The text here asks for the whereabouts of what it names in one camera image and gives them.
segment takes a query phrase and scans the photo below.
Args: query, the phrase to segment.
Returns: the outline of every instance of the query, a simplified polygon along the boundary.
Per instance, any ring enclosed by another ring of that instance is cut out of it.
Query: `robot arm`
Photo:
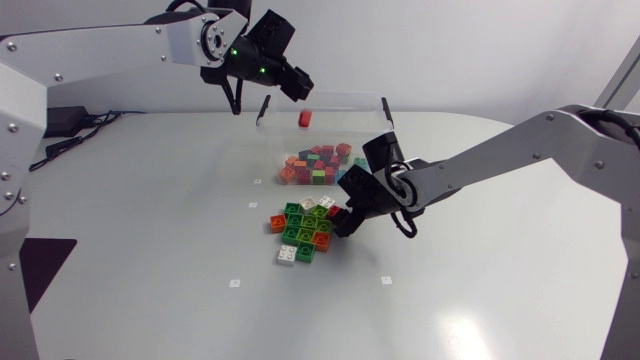
[[[373,174],[352,167],[340,186],[350,196],[335,223],[339,236],[353,233],[366,218],[391,214],[413,237],[413,219],[424,208],[463,186],[553,159],[577,183],[622,205],[622,238],[629,258],[623,287],[602,358],[640,353],[640,115],[567,106],[537,115],[444,161],[405,161],[394,133],[363,146]],[[401,212],[409,229],[398,221]]]

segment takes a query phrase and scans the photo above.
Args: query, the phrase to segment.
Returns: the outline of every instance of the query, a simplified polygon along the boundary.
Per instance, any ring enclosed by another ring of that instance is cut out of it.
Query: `pile of blocks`
[[[287,203],[284,214],[271,217],[271,231],[281,233],[284,245],[278,252],[278,263],[293,266],[295,260],[310,263],[316,251],[327,252],[331,243],[331,219],[341,211],[335,200],[323,196],[316,203],[306,197]]]
[[[316,145],[303,150],[298,156],[290,156],[284,162],[285,166],[278,173],[283,184],[296,180],[300,185],[334,185],[344,176],[346,170],[340,166],[347,165],[351,156],[351,145],[338,144]],[[364,158],[355,158],[354,164],[368,171],[369,166]]]

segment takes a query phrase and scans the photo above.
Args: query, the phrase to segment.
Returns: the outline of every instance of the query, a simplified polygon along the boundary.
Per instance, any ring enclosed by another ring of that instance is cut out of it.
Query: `lego-like building block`
[[[313,260],[313,254],[315,252],[315,245],[308,242],[301,242],[296,251],[296,260],[310,263]]]
[[[333,219],[333,217],[338,213],[338,211],[340,211],[340,208],[333,205],[332,207],[329,208],[329,213],[327,214],[327,219],[331,220]]]
[[[289,245],[298,244],[298,235],[300,234],[300,228],[296,226],[287,226],[282,232],[282,242]]]
[[[310,214],[311,210],[317,205],[310,196],[300,200],[298,203],[300,204],[300,211],[305,215]]]
[[[280,170],[278,178],[283,184],[288,184],[296,178],[296,171],[290,167],[285,166],[282,170]]]
[[[324,183],[327,185],[333,185],[336,183],[336,170],[332,167],[324,169]]]
[[[351,145],[349,144],[338,144],[336,146],[336,153],[340,156],[349,156],[351,154]]]
[[[315,230],[312,229],[300,229],[298,236],[296,236],[296,245],[299,245],[301,242],[312,242],[314,232]]]
[[[325,208],[327,208],[327,211],[330,207],[332,207],[334,204],[336,203],[335,200],[333,200],[332,198],[328,197],[328,196],[323,196],[320,198],[320,200],[318,200],[318,205],[320,206],[324,206]]]
[[[287,217],[287,226],[301,226],[302,225],[302,214],[289,214]]]
[[[313,170],[311,173],[311,183],[313,185],[324,185],[324,170]]]
[[[287,160],[285,160],[284,164],[286,167],[288,168],[294,168],[293,164],[295,164],[295,162],[298,161],[298,158],[295,156],[289,156],[289,158]]]
[[[333,229],[333,224],[329,220],[318,220],[318,225],[316,226],[316,231],[325,232],[331,234],[331,230]]]
[[[320,155],[309,154],[307,155],[307,167],[313,169],[316,161],[320,160]]]
[[[300,117],[298,118],[298,126],[309,127],[311,124],[311,110],[304,109],[300,111]]]
[[[285,214],[300,214],[300,204],[297,203],[287,203],[284,206]]]
[[[278,252],[278,264],[293,266],[296,260],[296,252],[298,248],[295,246],[282,245]]]
[[[313,244],[316,246],[316,250],[327,252],[329,250],[329,243],[331,241],[331,235],[329,233],[316,231],[313,233]]]
[[[311,215],[317,217],[318,221],[326,218],[328,213],[329,213],[329,209],[327,209],[322,205],[317,205],[316,207],[313,208],[313,210],[311,210]]]
[[[300,185],[309,185],[311,184],[311,170],[309,169],[299,169],[296,172],[296,176],[298,178],[298,184]]]
[[[302,228],[315,230],[318,225],[318,218],[315,215],[304,215],[302,217]]]
[[[287,226],[287,219],[283,214],[272,216],[271,217],[271,232],[272,233],[280,233],[284,231],[285,226]]]
[[[299,161],[307,161],[307,155],[313,154],[311,150],[303,150],[298,152],[298,160]]]

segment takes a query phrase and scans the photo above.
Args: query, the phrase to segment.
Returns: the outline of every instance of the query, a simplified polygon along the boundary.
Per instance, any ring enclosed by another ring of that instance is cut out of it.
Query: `white wall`
[[[2,0],[0,33],[141,23],[168,0]],[[516,123],[592,104],[640,35],[637,0],[254,0],[297,29],[286,53],[323,90],[373,90],[392,110]],[[267,91],[247,84],[244,109]],[[198,69],[147,68],[53,88],[50,106],[226,110]]]

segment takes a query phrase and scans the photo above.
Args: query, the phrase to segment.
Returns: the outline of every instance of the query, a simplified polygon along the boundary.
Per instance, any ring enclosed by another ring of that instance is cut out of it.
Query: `red building block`
[[[278,178],[280,179],[280,181],[282,181],[282,183],[288,184],[296,178],[296,171],[290,167],[285,166],[282,170],[280,170]]]
[[[311,184],[311,170],[309,169],[300,169],[297,172],[298,176],[298,184],[300,185],[309,185]]]
[[[300,111],[300,117],[298,118],[298,126],[309,127],[311,124],[311,110],[304,109]]]
[[[327,166],[324,169],[324,182],[327,185],[332,185],[336,182],[336,170],[331,166]]]
[[[288,167],[288,168],[292,168],[293,169],[293,164],[295,164],[295,162],[298,161],[298,158],[295,156],[290,156],[285,162],[284,164]]]
[[[338,146],[336,146],[336,153],[340,156],[348,156],[351,154],[351,145],[344,143],[338,144]]]
[[[271,217],[271,232],[279,233],[283,232],[284,228],[287,226],[287,218],[284,214],[276,215]]]
[[[340,157],[337,155],[333,155],[331,157],[331,161],[329,162],[329,166],[331,166],[335,170],[338,170],[340,168]]]
[[[324,170],[325,166],[324,166],[324,161],[322,160],[318,160],[316,161],[315,165],[313,165],[314,170]]]
[[[332,220],[337,213],[340,212],[340,207],[333,205],[329,208],[329,213],[327,214],[327,219]]]
[[[316,250],[327,252],[327,250],[329,250],[329,243],[331,242],[331,235],[329,233],[316,231],[313,233],[312,242],[316,245]]]

